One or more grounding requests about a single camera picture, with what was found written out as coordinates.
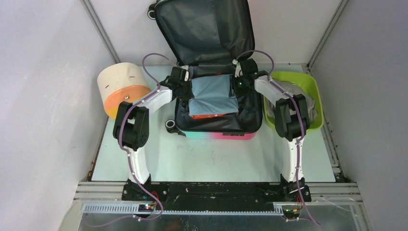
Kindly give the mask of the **light blue cloth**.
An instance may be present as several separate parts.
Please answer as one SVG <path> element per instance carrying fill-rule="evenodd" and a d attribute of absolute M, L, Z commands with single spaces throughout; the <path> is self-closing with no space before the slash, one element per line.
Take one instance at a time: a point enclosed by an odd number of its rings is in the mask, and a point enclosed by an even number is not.
<path fill-rule="evenodd" d="M 190 116 L 238 112 L 238 100 L 232 92 L 229 75 L 197 77 L 191 83 L 193 97 L 188 103 Z"/>

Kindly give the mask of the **orange red item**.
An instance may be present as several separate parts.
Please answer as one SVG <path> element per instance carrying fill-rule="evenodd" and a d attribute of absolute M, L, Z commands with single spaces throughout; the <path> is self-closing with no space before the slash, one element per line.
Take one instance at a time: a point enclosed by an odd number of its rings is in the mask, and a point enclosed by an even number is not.
<path fill-rule="evenodd" d="M 199 120 L 199 119 L 210 119 L 210 118 L 218 118 L 218 117 L 223 117 L 223 116 L 229 116 L 229 115 L 234 115 L 237 114 L 235 113 L 227 113 L 227 114 L 211 114 L 211 115 L 190 115 L 190 117 L 194 120 Z"/>

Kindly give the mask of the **grey garment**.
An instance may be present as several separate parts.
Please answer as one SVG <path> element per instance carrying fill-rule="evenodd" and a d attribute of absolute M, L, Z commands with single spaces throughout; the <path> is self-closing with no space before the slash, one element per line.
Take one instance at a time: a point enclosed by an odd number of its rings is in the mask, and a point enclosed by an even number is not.
<path fill-rule="evenodd" d="M 303 91 L 299 86 L 289 83 L 289 82 L 284 82 L 284 81 L 279 81 L 275 80 L 276 83 L 278 83 L 281 87 L 284 89 L 288 90 L 289 92 L 297 95 L 297 94 L 302 94 L 305 96 L 306 99 L 306 104 L 307 104 L 307 110 L 308 110 L 308 116 L 309 116 L 309 121 L 312 123 L 315 121 L 316 117 L 318 116 L 318 112 L 316 111 L 315 108 L 315 100 L 310 97 L 305 91 Z M 274 118 L 274 106 L 273 104 L 267 100 L 266 101 L 266 111 L 267 111 L 267 116 L 270 118 Z"/>

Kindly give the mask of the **pink teal cartoon suitcase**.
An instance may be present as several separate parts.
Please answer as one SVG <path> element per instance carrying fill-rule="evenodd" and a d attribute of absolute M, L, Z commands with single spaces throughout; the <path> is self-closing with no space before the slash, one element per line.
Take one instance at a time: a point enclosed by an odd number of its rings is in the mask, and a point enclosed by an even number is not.
<path fill-rule="evenodd" d="M 245 0 L 158 0 L 147 15 L 155 20 L 177 59 L 197 77 L 229 75 L 232 92 L 234 59 L 251 59 L 255 39 L 248 2 Z M 262 124 L 262 100 L 253 90 L 236 96 L 237 114 L 194 120 L 189 102 L 176 99 L 175 117 L 165 123 L 169 133 L 188 138 L 249 140 Z"/>

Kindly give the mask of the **cream orange cylindrical container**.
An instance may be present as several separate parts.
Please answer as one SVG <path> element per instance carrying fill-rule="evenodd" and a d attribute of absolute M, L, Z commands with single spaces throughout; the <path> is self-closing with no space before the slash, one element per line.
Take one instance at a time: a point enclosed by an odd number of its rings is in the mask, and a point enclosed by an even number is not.
<path fill-rule="evenodd" d="M 102 70 L 97 77 L 106 114 L 116 119 L 121 102 L 133 102 L 151 92 L 141 68 L 133 63 L 118 63 Z"/>

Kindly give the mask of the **lime green plastic tray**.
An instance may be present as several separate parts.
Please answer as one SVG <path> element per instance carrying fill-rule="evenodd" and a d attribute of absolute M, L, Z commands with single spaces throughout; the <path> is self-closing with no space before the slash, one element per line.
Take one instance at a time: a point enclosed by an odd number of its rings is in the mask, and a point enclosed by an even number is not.
<path fill-rule="evenodd" d="M 318 112 L 318 116 L 316 117 L 314 122 L 310 122 L 310 127 L 307 129 L 307 131 L 310 132 L 319 130 L 323 126 L 324 118 L 321 97 L 315 79 L 312 76 L 304 73 L 289 71 L 273 72 L 271 74 L 271 77 L 274 82 L 275 80 L 279 80 L 299 86 L 303 91 L 305 91 L 310 97 L 315 100 L 315 108 Z"/>

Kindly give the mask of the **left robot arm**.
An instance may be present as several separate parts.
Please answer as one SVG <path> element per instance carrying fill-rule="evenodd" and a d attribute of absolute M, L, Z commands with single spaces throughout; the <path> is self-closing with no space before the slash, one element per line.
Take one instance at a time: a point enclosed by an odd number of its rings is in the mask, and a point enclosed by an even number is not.
<path fill-rule="evenodd" d="M 140 200 L 147 200 L 152 194 L 152 187 L 146 184 L 150 173 L 144 148 L 149 138 L 150 115 L 175 98 L 183 96 L 192 96 L 188 65 L 173 67 L 171 74 L 141 99 L 119 104 L 113 136 L 117 139 L 120 149 L 127 154 L 129 180 L 137 183 L 133 193 Z"/>

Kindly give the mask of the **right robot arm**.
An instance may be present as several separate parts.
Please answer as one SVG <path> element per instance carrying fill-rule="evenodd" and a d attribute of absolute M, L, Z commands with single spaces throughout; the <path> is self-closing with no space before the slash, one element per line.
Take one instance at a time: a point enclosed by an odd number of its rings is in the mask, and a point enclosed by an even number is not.
<path fill-rule="evenodd" d="M 275 131 L 283 138 L 286 152 L 280 196 L 285 201 L 292 201 L 305 186 L 302 171 L 303 141 L 310 126 L 306 98 L 302 94 L 289 92 L 274 81 L 271 74 L 258 70 L 253 59 L 234 59 L 232 65 L 235 69 L 232 83 L 237 94 L 255 90 L 274 105 Z"/>

